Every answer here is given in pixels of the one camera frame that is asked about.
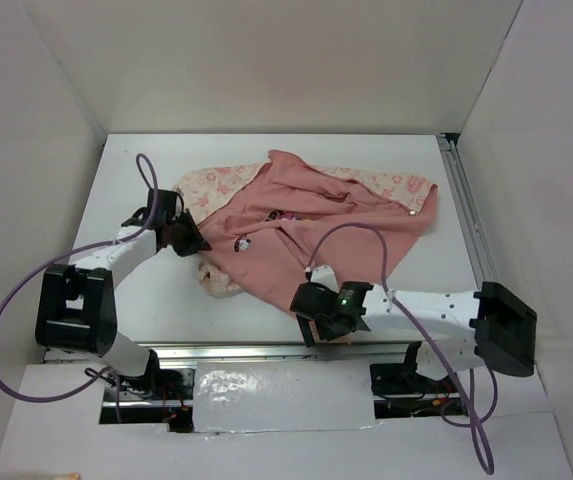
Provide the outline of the pink and cream jacket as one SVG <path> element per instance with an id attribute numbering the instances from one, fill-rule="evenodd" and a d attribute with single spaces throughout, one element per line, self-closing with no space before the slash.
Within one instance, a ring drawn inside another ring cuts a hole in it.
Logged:
<path id="1" fill-rule="evenodd" d="M 264 163 L 210 167 L 174 186 L 210 250 L 197 279 L 215 298 L 246 292 L 287 312 L 309 263 L 339 282 L 377 283 L 431 228 L 437 185 L 420 174 L 310 165 L 271 150 Z"/>

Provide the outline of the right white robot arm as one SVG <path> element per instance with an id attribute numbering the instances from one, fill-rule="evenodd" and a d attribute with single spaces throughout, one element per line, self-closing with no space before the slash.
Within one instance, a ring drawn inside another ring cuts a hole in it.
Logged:
<path id="1" fill-rule="evenodd" d="M 402 369 L 404 384 L 414 392 L 426 391 L 451 371 L 482 366 L 512 377 L 534 374 L 537 314 L 497 282 L 460 293 L 388 293 L 367 282 L 345 282 L 335 292 L 306 282 L 290 310 L 308 346 L 315 336 L 331 341 L 356 331 L 418 331 L 422 339 L 408 347 Z"/>

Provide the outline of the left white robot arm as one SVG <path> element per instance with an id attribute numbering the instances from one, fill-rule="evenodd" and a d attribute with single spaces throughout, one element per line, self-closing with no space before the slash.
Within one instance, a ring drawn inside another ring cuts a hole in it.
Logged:
<path id="1" fill-rule="evenodd" d="M 181 193 L 150 190 L 147 205 L 125 220 L 116 238 L 72 264 L 55 263 L 42 276 L 37 344 L 90 354 L 113 369 L 142 399 L 162 390 L 157 354 L 118 331 L 116 287 L 160 250 L 180 257 L 210 249 Z"/>

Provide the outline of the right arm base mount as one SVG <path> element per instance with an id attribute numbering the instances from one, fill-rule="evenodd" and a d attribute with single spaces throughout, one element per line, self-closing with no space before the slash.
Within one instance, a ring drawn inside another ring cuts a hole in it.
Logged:
<path id="1" fill-rule="evenodd" d="M 432 380 L 402 364 L 371 364 L 371 390 L 376 419 L 466 416 L 452 380 Z"/>

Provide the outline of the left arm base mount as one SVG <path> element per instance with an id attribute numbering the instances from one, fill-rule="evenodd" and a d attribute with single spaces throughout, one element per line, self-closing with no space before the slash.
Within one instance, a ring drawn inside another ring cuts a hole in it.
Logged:
<path id="1" fill-rule="evenodd" d="M 151 388 L 124 377 L 105 377 L 99 423 L 102 425 L 159 424 L 176 433 L 191 433 L 194 368 L 164 369 Z"/>

